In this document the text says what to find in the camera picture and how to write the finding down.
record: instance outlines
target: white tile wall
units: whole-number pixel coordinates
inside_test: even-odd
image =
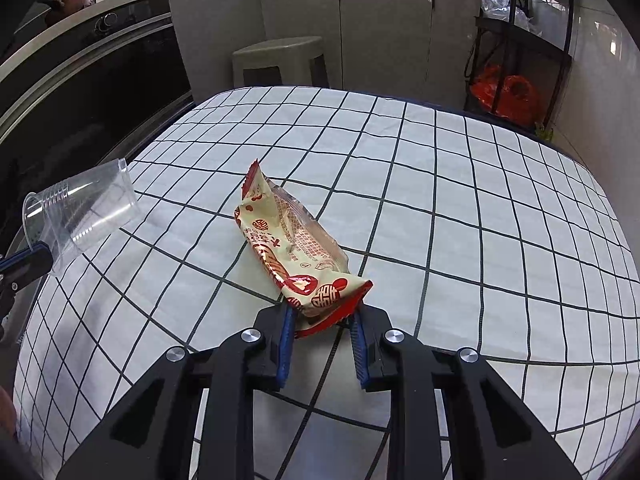
[[[606,0],[577,1],[574,61],[553,120],[554,142],[594,174],[638,255],[640,51]]]

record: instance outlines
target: gray cabinet door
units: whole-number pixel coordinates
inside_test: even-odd
[[[169,0],[169,4],[196,104],[233,88],[231,54],[265,40],[260,0]]]
[[[342,88],[338,0],[261,0],[267,40],[321,36],[331,88]]]
[[[340,0],[345,90],[426,99],[431,0]]]
[[[480,0],[433,0],[426,99],[462,110]]]

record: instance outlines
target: pot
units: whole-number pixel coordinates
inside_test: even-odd
[[[51,10],[44,16],[44,22],[47,27],[51,27],[51,25],[55,25],[67,16],[78,12],[78,10],[92,6],[95,0],[38,0],[38,3],[51,7]]]

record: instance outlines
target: metal screw cap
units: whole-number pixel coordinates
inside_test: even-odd
[[[113,27],[118,22],[118,15],[115,12],[108,12],[102,20],[107,27]]]
[[[473,348],[463,348],[458,352],[458,354],[460,355],[460,359],[465,363],[475,363],[478,361],[478,352]]]
[[[259,330],[256,330],[255,328],[247,328],[244,332],[242,332],[242,335],[240,337],[242,338],[242,341],[253,343],[254,341],[258,341],[261,335],[262,334],[260,334]]]
[[[171,361],[172,363],[176,363],[178,361],[182,361],[182,359],[184,359],[185,356],[185,352],[184,352],[184,348],[180,347],[180,346],[174,346],[173,348],[169,348],[166,351],[166,358],[167,360]]]
[[[385,332],[385,339],[390,343],[401,343],[404,340],[404,334],[399,330],[392,328]]]

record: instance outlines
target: clear plastic bag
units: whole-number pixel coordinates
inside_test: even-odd
[[[480,0],[482,5],[482,12],[488,18],[495,18],[496,20],[502,20],[504,22],[509,21],[510,0]],[[540,31],[529,21],[527,15],[522,9],[516,8],[515,24],[529,32],[532,32],[536,36],[540,36]]]

